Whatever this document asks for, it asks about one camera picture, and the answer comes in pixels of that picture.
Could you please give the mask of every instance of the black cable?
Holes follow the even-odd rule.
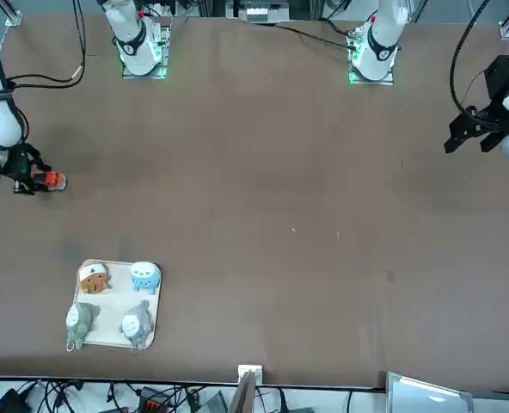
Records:
[[[262,410],[264,410],[264,413],[267,413],[266,405],[264,404],[264,398],[262,397],[261,389],[259,387],[256,387],[256,391],[258,392],[258,397],[261,398]]]
[[[15,79],[18,78],[24,78],[24,77],[40,77],[47,80],[52,80],[56,83],[65,83],[65,84],[36,84],[36,83],[17,83],[14,86],[14,89],[19,88],[37,88],[37,89],[68,89],[72,88],[73,86],[76,86],[83,80],[84,76],[84,70],[86,66],[86,27],[84,25],[84,15],[83,15],[83,7],[81,5],[81,0],[72,0],[73,3],[73,12],[75,15],[75,24],[77,26],[77,32],[78,32],[78,38],[79,43],[81,46],[81,54],[82,54],[82,63],[81,63],[81,73],[79,74],[78,78],[75,79],[73,82],[73,77],[70,77],[69,79],[56,79],[55,77],[49,77],[45,75],[38,75],[38,74],[29,74],[29,75],[18,75],[15,77],[9,77],[8,80],[13,82]]]
[[[23,131],[23,136],[21,136],[21,142],[24,144],[27,142],[29,137],[29,120],[28,117],[25,115],[25,112],[23,112],[21,109],[19,109],[17,106],[17,111],[19,112],[21,118],[23,119],[23,124],[25,125],[25,130]]]
[[[51,384],[51,383],[52,383],[51,381],[47,381],[46,382],[45,396],[42,398],[42,400],[40,400],[39,408],[37,409],[37,413],[40,412],[40,409],[42,408],[42,404],[46,404],[46,408],[48,409],[48,413],[54,413],[54,411],[50,408],[50,404],[48,404],[48,396],[50,395],[50,393],[52,393],[54,391],[53,388],[50,391],[48,391],[48,385]]]
[[[172,391],[173,389],[165,389],[165,390],[161,390],[161,391],[158,391],[157,393],[154,393],[152,394],[151,396],[149,396],[148,398],[146,398],[144,400],[145,403],[148,403],[150,400],[153,400],[153,398],[156,398],[157,396],[160,396],[162,394],[164,394],[166,391]],[[165,398],[162,402],[161,402],[161,405],[167,403],[175,394],[172,393],[170,396],[168,396],[167,398]],[[135,409],[132,413],[138,413],[140,411],[140,405],[138,406],[137,409]]]
[[[348,36],[350,34],[350,30],[341,30],[339,29],[336,24],[333,23],[333,21],[329,20],[329,18],[322,17],[320,19],[322,22],[326,22],[331,28],[337,32],[338,34],[342,34],[343,36]]]
[[[373,16],[374,16],[377,12],[378,12],[378,9],[377,9],[377,10],[375,10],[373,13],[371,13],[371,14],[369,15],[369,17],[367,17],[367,20],[366,20],[365,22],[368,22],[368,21],[369,21],[369,20],[370,20],[370,19],[371,19],[371,18],[372,18],[372,17],[373,17]]]
[[[352,401],[352,392],[348,393],[348,401],[346,402],[346,413],[350,413],[350,402]]]
[[[340,10],[341,7],[343,7],[343,10],[346,10],[351,2],[352,0],[342,0],[340,4],[336,7],[336,9],[333,10],[333,13],[331,13],[327,18],[330,19],[331,17],[333,17],[335,13]]]
[[[54,387],[54,384],[51,383],[51,385],[52,385],[52,389],[56,390],[56,388]],[[58,382],[56,382],[56,386],[58,389],[56,390],[56,397],[54,398],[52,410],[57,410],[59,408],[59,406],[61,406],[62,400],[63,400],[65,405],[67,406],[68,411],[70,413],[75,413],[75,411],[73,410],[73,408],[71,407],[71,405],[69,403],[69,400],[67,400],[67,395],[65,394],[65,389],[68,387],[71,387],[72,383],[69,381],[66,383],[63,383],[63,384],[59,384]]]
[[[303,32],[301,30],[296,30],[295,28],[288,28],[288,27],[285,27],[285,26],[277,26],[277,25],[274,26],[274,27],[275,28],[282,28],[284,30],[289,30],[290,32],[293,32],[293,33],[296,33],[296,34],[301,34],[302,36],[309,37],[309,38],[311,38],[313,40],[320,41],[321,43],[325,43],[325,44],[330,45],[330,46],[336,46],[336,47],[340,47],[340,48],[348,49],[348,50],[353,50],[353,51],[356,50],[356,48],[354,46],[343,45],[341,43],[337,43],[336,41],[323,39],[323,37],[317,37],[317,36],[314,36],[313,34],[309,34],[309,33]]]
[[[464,92],[464,96],[463,96],[463,99],[461,100],[461,105],[463,105],[463,102],[464,100],[467,98],[467,95],[469,94],[469,90],[470,90],[470,87],[472,86],[472,83],[474,83],[474,81],[484,72],[486,71],[486,69],[484,69],[483,71],[481,71],[480,73],[477,73],[473,78],[472,80],[470,81],[469,83],[469,87],[467,88],[467,91]]]
[[[289,407],[287,406],[287,400],[285,399],[285,393],[281,390],[281,387],[278,387],[279,390],[279,400],[281,401],[281,406],[279,407],[279,413],[289,413]]]
[[[457,64],[457,58],[459,57],[459,52],[461,52],[461,47],[463,47],[464,42],[467,40],[467,37],[469,37],[470,30],[475,25],[476,20],[478,20],[478,17],[480,17],[480,14],[482,11],[486,8],[490,0],[483,0],[481,2],[480,7],[475,12],[475,15],[472,16],[472,19],[470,19],[469,25],[467,28],[465,28],[463,35],[461,36],[461,39],[457,43],[457,47],[455,48],[455,52],[453,53],[453,59],[451,60],[451,68],[450,68],[450,92],[451,92],[451,98],[453,99],[453,102],[455,103],[455,106],[461,111],[462,114],[467,116],[470,120],[472,120],[476,125],[484,126],[490,131],[498,131],[499,130],[499,123],[497,122],[488,122],[486,120],[478,119],[473,114],[471,114],[467,109],[463,107],[461,102],[457,99],[457,95],[455,93],[455,66]]]
[[[109,392],[111,393],[111,399],[113,400],[113,404],[115,404],[115,409],[117,409],[117,411],[120,411],[120,407],[117,404],[117,399],[115,398],[115,385],[113,381],[109,383]]]
[[[194,394],[199,393],[200,391],[204,390],[206,388],[206,385],[202,385],[199,389],[193,390],[191,393],[189,393],[190,397]],[[180,406],[182,406],[187,401],[187,397],[183,398],[178,404],[168,411],[168,413],[175,413]]]
[[[145,7],[147,10],[151,10],[153,13],[155,13],[158,17],[162,17],[160,13],[157,12],[157,10],[153,9],[150,4],[146,3],[144,0],[139,0],[140,3],[140,9]]]
[[[134,387],[131,386],[130,383],[128,382],[125,382],[125,384],[128,386],[129,389],[131,389],[132,391],[134,391],[134,393],[140,397],[142,395],[142,390],[141,389],[135,389]]]

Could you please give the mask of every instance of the orange object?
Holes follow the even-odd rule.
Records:
[[[31,174],[33,180],[44,185],[49,192],[63,191],[67,184],[67,176],[53,170],[48,172],[37,172]]]

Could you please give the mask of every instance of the floor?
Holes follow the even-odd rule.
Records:
[[[20,387],[25,388],[27,381],[10,381],[0,382],[0,397],[10,388],[19,390]],[[44,383],[39,383],[29,394],[27,402],[33,411],[39,413],[48,412],[46,406],[42,406],[37,410],[37,406],[42,402],[44,397]],[[158,391],[164,389],[172,389],[170,385],[147,385]],[[143,387],[142,383],[134,383],[135,389]],[[107,411],[113,408],[113,402],[107,401],[108,383],[87,383],[84,388],[77,392],[75,390],[67,391],[70,406],[76,413],[92,413],[93,411]],[[222,392],[224,401],[230,406],[234,396],[234,387],[230,386],[211,386],[199,392],[199,403],[203,405],[218,392]],[[261,397],[264,402],[262,404],[261,397],[257,397],[254,401],[253,413],[277,412],[280,409],[279,391],[275,388],[261,387]],[[138,406],[138,397],[126,386],[116,385],[114,387],[115,399],[119,407],[129,407],[133,411]],[[326,412],[345,412],[350,413],[385,413],[386,397],[384,393],[369,393],[356,391],[352,395],[349,410],[347,400],[349,391],[325,391],[325,390],[303,390],[303,389],[284,389],[285,400],[289,411],[297,410],[299,413],[310,413],[311,409],[314,413]],[[68,410],[63,405],[58,409],[58,413],[67,413]],[[178,413],[189,413],[187,404],[183,404]],[[413,409],[410,411],[399,411],[397,413],[419,413],[420,410]],[[435,413],[447,413],[444,410],[433,410]],[[509,413],[509,400],[493,400],[489,398],[474,398],[474,413]]]

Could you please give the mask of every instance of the wire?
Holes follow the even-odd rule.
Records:
[[[348,401],[346,402],[346,413],[350,413],[350,402],[352,401],[352,392],[348,394]]]
[[[306,36],[306,37],[309,37],[309,38],[311,38],[313,40],[320,41],[321,43],[325,43],[326,45],[336,46],[336,47],[340,47],[340,48],[348,49],[348,50],[355,50],[354,46],[347,46],[347,45],[343,45],[342,43],[337,43],[336,41],[323,39],[323,37],[317,37],[317,36],[314,36],[313,34],[309,34],[309,33],[303,32],[301,30],[296,30],[295,28],[287,28],[285,26],[277,26],[277,25],[274,26],[274,27],[275,28],[282,28],[284,30],[289,30],[290,32],[293,32],[293,33],[296,33],[296,34],[301,34],[302,36]]]
[[[18,389],[16,390],[16,392],[18,392],[18,393],[19,393],[23,387],[25,387],[25,386],[26,386],[26,385],[28,385],[29,383],[34,383],[35,381],[36,381],[36,380],[28,380],[28,381],[26,381],[25,383],[23,383],[22,385],[20,385],[20,386],[18,387]]]
[[[484,126],[490,131],[498,131],[499,130],[499,123],[497,122],[488,122],[486,120],[478,119],[473,114],[471,114],[467,109],[463,107],[463,105],[459,102],[457,99],[457,95],[455,93],[455,66],[457,64],[457,58],[459,57],[459,52],[461,52],[461,47],[463,47],[464,42],[467,40],[467,37],[469,36],[470,30],[475,25],[476,20],[478,20],[478,17],[480,17],[480,14],[482,11],[486,8],[490,0],[483,0],[481,2],[480,7],[475,12],[475,15],[472,16],[472,19],[470,19],[469,25],[465,28],[463,35],[461,36],[461,39],[457,43],[457,47],[455,49],[455,52],[453,53],[453,59],[451,60],[451,68],[450,68],[450,92],[451,92],[451,98],[453,99],[453,102],[455,103],[455,106],[461,111],[462,114],[467,116],[470,120],[472,120],[476,125]]]
[[[71,407],[71,405],[69,403],[69,400],[67,400],[67,396],[65,395],[65,389],[67,387],[72,386],[72,383],[69,381],[67,383],[63,383],[63,384],[59,384],[58,382],[56,382],[56,386],[54,386],[54,384],[52,382],[50,384],[52,386],[52,389],[56,391],[56,397],[54,398],[54,403],[52,404],[52,410],[59,409],[59,406],[61,405],[62,400],[63,400],[65,405],[67,406],[67,409],[69,410],[69,412],[75,413],[75,411],[73,410],[73,408]]]
[[[121,408],[117,404],[117,399],[115,398],[115,385],[113,381],[109,383],[109,392],[111,393],[111,399],[113,400],[113,404],[115,404],[115,409],[117,409],[117,411],[121,411]]]
[[[77,27],[79,43],[81,46],[81,54],[82,54],[82,63],[79,65],[75,73],[68,79],[57,79],[55,77],[49,77],[46,75],[39,75],[36,73],[28,74],[28,75],[18,75],[14,77],[9,77],[8,80],[10,82],[14,82],[16,79],[24,78],[24,77],[39,77],[46,80],[51,80],[55,83],[64,83],[64,84],[36,84],[36,83],[17,83],[14,85],[13,89],[19,88],[37,88],[37,89],[68,89],[73,86],[78,85],[84,76],[84,71],[86,69],[86,27],[84,25],[84,15],[83,15],[83,7],[81,5],[81,0],[72,0],[73,4],[73,12],[75,14],[75,24]]]
[[[21,136],[21,142],[25,144],[25,142],[28,140],[29,137],[29,120],[28,117],[25,115],[25,112],[23,112],[21,109],[19,109],[17,106],[17,111],[19,112],[21,118],[23,119],[23,123],[25,125],[25,130],[23,131],[23,136]]]
[[[153,13],[155,13],[157,16],[162,17],[160,13],[158,13],[155,9],[153,9],[148,3],[146,3],[144,0],[139,0],[140,3],[140,9],[145,7],[147,10],[151,10]]]
[[[351,2],[352,0],[342,0],[342,2],[340,2],[336,9],[333,10],[333,13],[331,13],[327,18],[330,19],[331,17],[333,17],[336,14],[336,12],[340,10],[341,7],[343,7],[343,11],[346,10]]]
[[[470,87],[472,86],[472,83],[474,83],[474,81],[484,72],[486,71],[486,69],[484,69],[483,71],[481,71],[480,73],[477,73],[473,78],[472,80],[470,81],[469,83],[469,87],[467,88],[467,91],[464,92],[464,96],[463,96],[463,99],[461,100],[461,105],[463,105],[463,102],[464,100],[467,98],[467,95],[469,94],[469,90],[470,90]]]
[[[140,397],[140,395],[142,394],[142,390],[141,389],[135,389],[134,387],[131,386],[130,383],[128,383],[127,381],[125,382],[125,384],[128,386],[129,389],[131,389],[132,391],[134,391],[134,393]]]
[[[258,392],[259,398],[261,398],[262,410],[264,410],[264,413],[267,413],[266,405],[264,404],[264,397],[262,396],[261,389],[259,387],[256,387],[256,391]]]
[[[338,34],[342,34],[343,36],[348,36],[350,34],[350,30],[340,30],[329,18],[322,17],[320,20],[326,22]]]
[[[149,396],[148,398],[146,398],[144,400],[144,403],[148,403],[150,400],[153,400],[153,398],[156,398],[157,396],[161,395],[161,394],[164,394],[166,391],[172,391],[174,389],[165,389],[165,390],[161,390],[161,391],[158,391],[157,393],[154,393],[152,394],[151,396]],[[167,398],[165,398],[162,402],[161,402],[161,405],[167,403],[173,396],[175,395],[175,393],[172,393],[170,396],[168,396]],[[132,413],[138,413],[140,411],[140,407],[141,405],[138,406],[137,409],[135,409]]]
[[[202,391],[205,388],[206,388],[206,385],[202,385],[199,389],[196,389],[196,390],[192,391],[191,393],[189,393],[189,396],[191,397],[191,396],[199,393],[200,391]],[[178,410],[178,408],[180,406],[182,406],[186,401],[187,401],[187,397],[183,398],[180,402],[178,402],[178,404],[174,408],[169,410],[168,413],[175,413]]]
[[[369,20],[370,20],[370,19],[371,19],[371,18],[372,18],[372,17],[373,17],[373,16],[374,16],[377,12],[378,12],[378,9],[377,9],[377,10],[375,10],[373,13],[371,13],[371,14],[369,15],[369,17],[367,17],[367,20],[366,20],[365,22],[368,22],[368,21],[369,21]]]

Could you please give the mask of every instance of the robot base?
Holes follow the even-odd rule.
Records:
[[[350,32],[348,36],[346,37],[346,44],[349,46],[356,47],[356,50],[359,50],[360,47],[364,44],[364,35],[362,32],[362,28],[356,28],[355,31]],[[361,76],[359,71],[354,67],[353,61],[356,59],[358,52],[354,52],[351,50],[348,50],[348,82],[351,84],[358,84],[358,83],[371,83],[371,84],[387,84],[389,86],[394,84],[394,74],[392,72],[392,68],[394,67],[394,61],[392,62],[392,66],[390,67],[389,74],[386,75],[381,80],[378,81],[372,81],[368,80],[365,77]]]
[[[123,64],[123,79],[155,79],[163,80],[167,77],[169,68],[169,47],[170,47],[170,26],[163,26],[157,23],[156,27],[161,29],[159,41],[155,46],[156,54],[161,54],[161,63],[158,63],[149,73],[143,76],[132,74]]]

